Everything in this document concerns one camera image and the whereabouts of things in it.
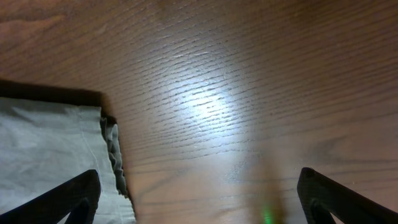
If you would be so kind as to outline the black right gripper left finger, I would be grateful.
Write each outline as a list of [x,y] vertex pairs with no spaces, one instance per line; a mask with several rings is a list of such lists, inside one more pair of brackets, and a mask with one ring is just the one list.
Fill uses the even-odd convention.
[[64,182],[56,188],[1,215],[1,223],[92,224],[101,194],[94,169]]

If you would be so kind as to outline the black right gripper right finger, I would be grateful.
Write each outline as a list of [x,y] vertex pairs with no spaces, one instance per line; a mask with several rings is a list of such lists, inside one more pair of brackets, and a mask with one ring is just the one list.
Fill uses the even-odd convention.
[[297,192],[308,223],[397,223],[394,212],[355,191],[304,167]]

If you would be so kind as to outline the khaki shorts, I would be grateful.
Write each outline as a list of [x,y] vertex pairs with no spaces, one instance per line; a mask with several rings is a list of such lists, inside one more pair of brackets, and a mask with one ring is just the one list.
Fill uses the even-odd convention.
[[95,106],[1,98],[1,212],[94,169],[95,223],[135,223],[119,133]]

